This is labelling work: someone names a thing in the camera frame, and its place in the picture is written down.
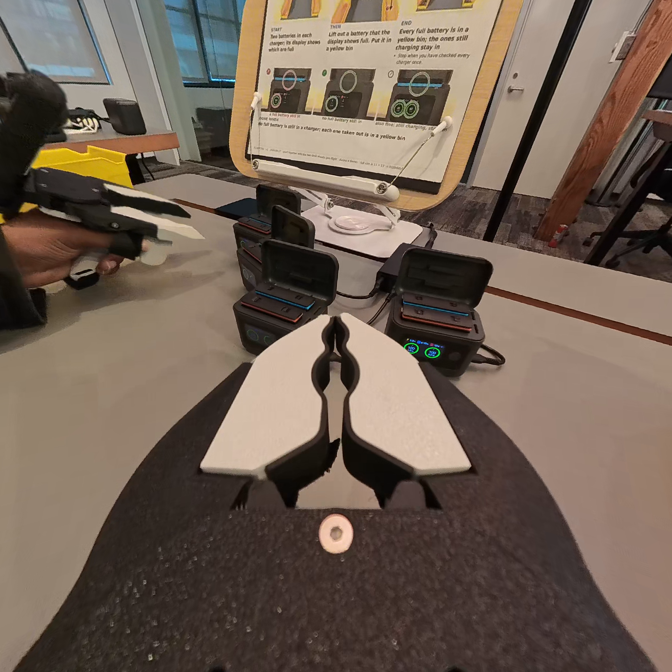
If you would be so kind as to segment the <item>black battery charger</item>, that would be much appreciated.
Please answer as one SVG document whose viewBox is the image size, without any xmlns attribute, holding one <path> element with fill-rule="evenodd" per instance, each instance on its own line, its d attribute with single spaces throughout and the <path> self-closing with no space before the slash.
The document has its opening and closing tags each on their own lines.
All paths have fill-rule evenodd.
<svg viewBox="0 0 672 672">
<path fill-rule="evenodd" d="M 437 269 L 435 289 L 427 295 L 466 304 L 474 322 L 470 333 L 441 330 L 426 324 L 403 323 L 403 309 L 413 312 L 439 311 L 404 304 L 403 296 L 393 295 L 384 333 L 421 363 L 432 365 L 441 374 L 458 378 L 471 364 L 501 366 L 505 358 L 485 346 L 485 332 L 476 307 L 483 298 L 492 275 L 492 264 L 480 257 L 441 252 L 441 268 Z"/>
<path fill-rule="evenodd" d="M 253 290 L 262 280 L 262 245 L 277 239 L 301 247 L 314 248 L 315 227 L 308 219 L 283 206 L 272 207 L 269 222 L 241 218 L 232 227 L 237 244 L 237 259 L 245 290 Z"/>
<path fill-rule="evenodd" d="M 237 248 L 260 245 L 271 237 L 274 206 L 290 213 L 301 213 L 301 198 L 295 191 L 260 183 L 256 187 L 254 204 L 246 206 L 233 225 Z"/>
<path fill-rule="evenodd" d="M 269 289 L 313 297 L 317 306 L 305 311 L 297 325 L 284 323 L 255 311 L 241 308 L 239 301 L 252 299 L 249 290 L 232 307 L 242 346 L 259 355 L 282 337 L 328 313 L 337 294 L 338 260 L 330 253 L 301 247 L 281 240 L 266 240 L 262 245 L 262 280 L 253 290 Z"/>
</svg>

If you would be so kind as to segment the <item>small black cube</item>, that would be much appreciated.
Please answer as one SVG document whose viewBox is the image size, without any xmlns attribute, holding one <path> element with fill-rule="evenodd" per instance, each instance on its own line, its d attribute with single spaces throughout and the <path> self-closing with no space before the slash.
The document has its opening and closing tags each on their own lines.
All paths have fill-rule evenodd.
<svg viewBox="0 0 672 672">
<path fill-rule="evenodd" d="M 147 133 L 145 119 L 135 100 L 104 98 L 106 121 L 112 129 L 124 136 L 142 136 Z"/>
</svg>

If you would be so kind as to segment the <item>person's left hand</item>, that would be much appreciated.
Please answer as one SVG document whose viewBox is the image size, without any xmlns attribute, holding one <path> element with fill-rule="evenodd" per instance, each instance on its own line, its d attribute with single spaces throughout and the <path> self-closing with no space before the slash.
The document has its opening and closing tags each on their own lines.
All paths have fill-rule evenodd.
<svg viewBox="0 0 672 672">
<path fill-rule="evenodd" d="M 85 253 L 109 250 L 112 237 L 37 209 L 1 225 L 1 290 L 40 288 L 69 276 Z"/>
</svg>

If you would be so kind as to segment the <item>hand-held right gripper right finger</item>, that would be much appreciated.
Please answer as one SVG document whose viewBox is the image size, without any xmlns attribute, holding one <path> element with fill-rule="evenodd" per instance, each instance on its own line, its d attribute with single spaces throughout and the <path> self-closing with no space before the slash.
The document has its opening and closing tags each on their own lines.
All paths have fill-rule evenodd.
<svg viewBox="0 0 672 672">
<path fill-rule="evenodd" d="M 349 474 L 364 484 L 468 472 L 472 464 L 419 362 L 382 332 L 339 316 L 341 443 Z"/>
</svg>

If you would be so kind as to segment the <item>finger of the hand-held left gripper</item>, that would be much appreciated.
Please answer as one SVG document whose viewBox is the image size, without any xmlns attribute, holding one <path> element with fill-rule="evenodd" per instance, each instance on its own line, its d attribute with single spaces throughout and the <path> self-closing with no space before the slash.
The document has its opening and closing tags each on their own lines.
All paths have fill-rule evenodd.
<svg viewBox="0 0 672 672">
<path fill-rule="evenodd" d="M 152 240 L 173 240 L 174 237 L 204 240 L 204 236 L 190 224 L 173 221 L 161 214 L 130 206 L 112 206 L 110 215 L 112 223 L 118 225 L 118 231 L 129 235 Z"/>
<path fill-rule="evenodd" d="M 104 200 L 113 221 L 187 221 L 191 214 L 178 203 L 104 181 Z"/>
</svg>

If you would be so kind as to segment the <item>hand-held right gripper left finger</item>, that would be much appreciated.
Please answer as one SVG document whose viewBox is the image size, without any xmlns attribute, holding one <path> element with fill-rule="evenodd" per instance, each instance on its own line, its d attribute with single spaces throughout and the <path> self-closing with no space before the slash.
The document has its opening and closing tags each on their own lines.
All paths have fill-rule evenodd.
<svg viewBox="0 0 672 672">
<path fill-rule="evenodd" d="M 329 328 L 321 315 L 260 353 L 240 385 L 199 468 L 211 475 L 272 480 L 273 471 L 319 438 L 329 437 L 325 384 Z"/>
</svg>

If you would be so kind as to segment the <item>black usb hub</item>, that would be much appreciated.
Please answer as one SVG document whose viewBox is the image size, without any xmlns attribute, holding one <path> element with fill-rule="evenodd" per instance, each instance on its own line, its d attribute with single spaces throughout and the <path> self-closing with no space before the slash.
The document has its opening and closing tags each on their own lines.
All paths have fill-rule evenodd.
<svg viewBox="0 0 672 672">
<path fill-rule="evenodd" d="M 374 290 L 403 296 L 435 289 L 441 252 L 411 244 L 400 245 L 376 273 Z"/>
</svg>

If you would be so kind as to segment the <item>large glass window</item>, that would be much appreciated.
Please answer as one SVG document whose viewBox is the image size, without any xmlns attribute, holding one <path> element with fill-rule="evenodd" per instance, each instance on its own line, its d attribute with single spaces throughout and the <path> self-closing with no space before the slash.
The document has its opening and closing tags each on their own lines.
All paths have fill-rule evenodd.
<svg viewBox="0 0 672 672">
<path fill-rule="evenodd" d="M 231 88 L 244 1 L 164 1 L 182 83 Z M 20 67 L 59 83 L 110 85 L 84 1 L 2 1 L 1 39 Z"/>
</svg>

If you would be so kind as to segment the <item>white stand base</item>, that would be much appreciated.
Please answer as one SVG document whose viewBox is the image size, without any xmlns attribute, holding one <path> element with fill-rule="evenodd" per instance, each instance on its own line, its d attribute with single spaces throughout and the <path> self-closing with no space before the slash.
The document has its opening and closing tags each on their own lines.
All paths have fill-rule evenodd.
<svg viewBox="0 0 672 672">
<path fill-rule="evenodd" d="M 382 263 L 399 247 L 416 243 L 425 231 L 420 224 L 405 220 L 399 210 L 386 206 L 360 210 L 315 205 L 302 215 L 313 223 L 316 244 Z"/>
</svg>

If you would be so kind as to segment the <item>wooden pillar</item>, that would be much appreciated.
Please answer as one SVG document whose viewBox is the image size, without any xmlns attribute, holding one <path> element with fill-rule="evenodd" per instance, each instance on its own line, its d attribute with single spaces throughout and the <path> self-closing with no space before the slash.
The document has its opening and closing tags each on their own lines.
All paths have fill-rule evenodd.
<svg viewBox="0 0 672 672">
<path fill-rule="evenodd" d="M 535 238 L 551 241 L 575 222 L 586 198 L 671 57 L 671 2 L 653 1 L 623 65 L 554 192 Z"/>
</svg>

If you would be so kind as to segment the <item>black metal stand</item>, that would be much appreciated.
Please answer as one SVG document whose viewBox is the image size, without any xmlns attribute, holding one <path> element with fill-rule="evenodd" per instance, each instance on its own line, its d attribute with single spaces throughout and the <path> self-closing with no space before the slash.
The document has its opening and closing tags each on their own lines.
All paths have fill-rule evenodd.
<svg viewBox="0 0 672 672">
<path fill-rule="evenodd" d="M 507 212 L 509 203 L 516 189 L 517 182 L 531 153 L 533 144 L 540 131 L 542 122 L 556 92 L 560 78 L 565 70 L 591 4 L 591 1 L 573 2 L 571 11 L 568 14 L 567 22 L 560 35 L 558 44 L 540 87 L 539 94 L 533 105 L 525 130 L 511 162 L 509 172 L 503 182 L 497 201 L 492 209 L 491 217 L 485 228 L 483 240 L 486 242 L 493 242 L 499 231 L 503 217 Z"/>
</svg>

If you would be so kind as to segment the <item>yellow plastic bin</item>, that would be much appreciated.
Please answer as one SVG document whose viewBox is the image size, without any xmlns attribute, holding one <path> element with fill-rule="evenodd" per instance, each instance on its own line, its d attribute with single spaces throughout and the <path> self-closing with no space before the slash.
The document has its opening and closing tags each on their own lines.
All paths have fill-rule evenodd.
<svg viewBox="0 0 672 672">
<path fill-rule="evenodd" d="M 106 148 L 87 146 L 83 152 L 69 148 L 43 149 L 31 167 L 59 169 L 133 189 L 126 155 Z"/>
</svg>

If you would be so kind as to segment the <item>wooden sign board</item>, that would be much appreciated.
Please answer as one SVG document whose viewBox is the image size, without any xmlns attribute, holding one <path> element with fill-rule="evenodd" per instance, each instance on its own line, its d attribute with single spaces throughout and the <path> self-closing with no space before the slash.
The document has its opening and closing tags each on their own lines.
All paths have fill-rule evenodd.
<svg viewBox="0 0 672 672">
<path fill-rule="evenodd" d="M 410 188 L 399 188 L 400 197 L 397 202 L 374 205 L 418 212 L 439 205 L 456 189 L 466 170 L 472 151 L 478 147 L 477 136 L 489 114 L 489 105 L 498 86 L 501 67 L 505 63 L 509 46 L 515 40 L 514 32 L 524 4 L 524 1 L 502 1 L 500 4 L 481 67 L 466 105 L 462 124 L 456 135 L 456 144 L 438 192 L 430 194 Z M 259 178 L 251 166 L 252 160 L 259 159 L 256 152 L 252 150 L 247 156 L 251 115 L 256 114 L 259 109 L 258 107 L 251 108 L 250 104 L 253 101 L 253 90 L 259 74 L 264 21 L 269 6 L 269 1 L 246 1 L 243 10 L 229 137 L 231 156 L 237 170 L 243 175 L 277 183 L 286 188 L 302 189 Z"/>
</svg>

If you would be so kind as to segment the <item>red-edged black battery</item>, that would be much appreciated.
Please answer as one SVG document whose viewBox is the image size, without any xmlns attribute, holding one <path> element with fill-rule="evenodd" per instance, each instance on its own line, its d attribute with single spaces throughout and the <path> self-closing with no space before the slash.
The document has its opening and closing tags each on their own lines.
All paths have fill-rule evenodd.
<svg viewBox="0 0 672 672">
<path fill-rule="evenodd" d="M 475 322 L 468 315 L 454 315 L 449 313 L 431 313 L 429 311 L 413 312 L 403 309 L 400 320 L 403 323 L 426 324 L 441 330 L 471 333 Z"/>
<path fill-rule="evenodd" d="M 297 325 L 305 316 L 305 310 L 301 308 L 264 296 L 255 295 L 252 299 L 243 298 L 239 304 L 241 308 L 293 325 Z"/>
</svg>

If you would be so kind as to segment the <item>person's left forearm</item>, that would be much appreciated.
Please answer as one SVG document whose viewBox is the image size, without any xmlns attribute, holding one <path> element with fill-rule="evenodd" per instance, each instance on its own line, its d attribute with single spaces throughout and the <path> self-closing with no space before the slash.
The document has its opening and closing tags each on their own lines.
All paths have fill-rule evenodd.
<svg viewBox="0 0 672 672">
<path fill-rule="evenodd" d="M 8 278 L 1 278 L 1 331 L 36 328 L 46 322 L 45 289 L 26 289 Z"/>
</svg>

